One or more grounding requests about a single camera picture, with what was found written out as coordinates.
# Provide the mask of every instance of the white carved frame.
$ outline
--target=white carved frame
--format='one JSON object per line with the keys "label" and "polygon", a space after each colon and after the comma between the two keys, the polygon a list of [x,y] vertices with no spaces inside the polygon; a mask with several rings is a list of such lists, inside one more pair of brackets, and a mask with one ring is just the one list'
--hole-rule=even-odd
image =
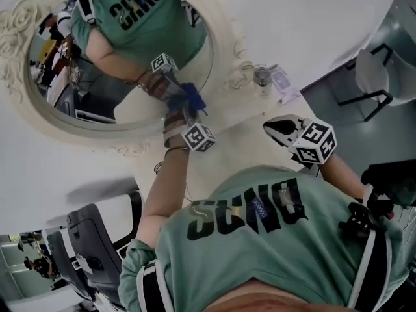
{"label": "white carved frame", "polygon": [[[0,79],[20,115],[41,133],[65,143],[95,150],[113,148],[126,156],[146,150],[147,139],[158,135],[163,121],[103,125],[75,120],[54,109],[35,90],[27,55],[31,40],[51,9],[65,0],[21,0],[0,12]],[[242,34],[218,0],[187,0],[204,19],[213,47],[213,67],[205,87],[239,89],[252,81],[252,63],[244,59]]]}

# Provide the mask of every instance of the blue object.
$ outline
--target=blue object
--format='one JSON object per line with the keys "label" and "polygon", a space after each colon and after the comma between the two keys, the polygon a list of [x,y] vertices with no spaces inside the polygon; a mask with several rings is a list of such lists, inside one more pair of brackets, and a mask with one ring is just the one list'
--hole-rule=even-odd
{"label": "blue object", "polygon": [[193,83],[182,83],[181,88],[185,92],[184,94],[172,95],[167,101],[169,112],[180,110],[185,104],[189,104],[189,111],[191,115],[193,112],[204,111],[207,107],[205,102],[202,100],[199,92],[196,90],[195,84]]}

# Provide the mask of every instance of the person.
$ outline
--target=person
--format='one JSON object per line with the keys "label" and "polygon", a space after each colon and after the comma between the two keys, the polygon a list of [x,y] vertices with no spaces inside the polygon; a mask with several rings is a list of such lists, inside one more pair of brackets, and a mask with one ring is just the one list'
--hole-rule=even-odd
{"label": "person", "polygon": [[44,256],[41,256],[34,261],[31,261],[28,257],[26,257],[24,260],[24,265],[29,270],[35,269],[35,271],[37,271],[43,278],[54,278],[57,275],[53,269],[53,264],[49,263]]}
{"label": "person", "polygon": [[94,24],[84,20],[78,3],[71,31],[82,52],[110,76],[157,88],[154,59],[166,53],[180,70],[207,45],[203,23],[191,27],[181,0],[91,2]]}
{"label": "person", "polygon": [[74,39],[71,34],[71,13],[67,11],[62,11],[58,14],[50,13],[39,27],[39,34],[42,34],[46,28],[57,27],[58,32],[62,35],[63,39],[67,43],[66,57],[71,58],[73,55],[78,55],[80,49],[75,44]]}
{"label": "person", "polygon": [[[170,116],[166,124],[170,131],[185,121]],[[182,208],[189,151],[180,135],[168,145],[122,263],[118,292],[129,312],[140,311],[138,272],[156,258],[175,311],[351,311],[365,244],[338,223],[366,189],[336,154],[320,166],[324,180],[258,166]],[[415,225],[405,222],[407,233],[385,219],[393,256],[382,302],[409,274],[415,250],[404,235]]]}

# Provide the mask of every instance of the bracelet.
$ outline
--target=bracelet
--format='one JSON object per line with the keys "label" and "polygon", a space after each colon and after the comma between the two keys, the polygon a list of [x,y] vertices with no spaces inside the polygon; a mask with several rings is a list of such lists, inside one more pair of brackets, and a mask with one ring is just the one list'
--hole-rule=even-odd
{"label": "bracelet", "polygon": [[182,150],[187,153],[190,152],[190,149],[188,147],[173,147],[173,148],[168,149],[168,151],[164,154],[164,157],[166,158],[166,156],[173,150]]}

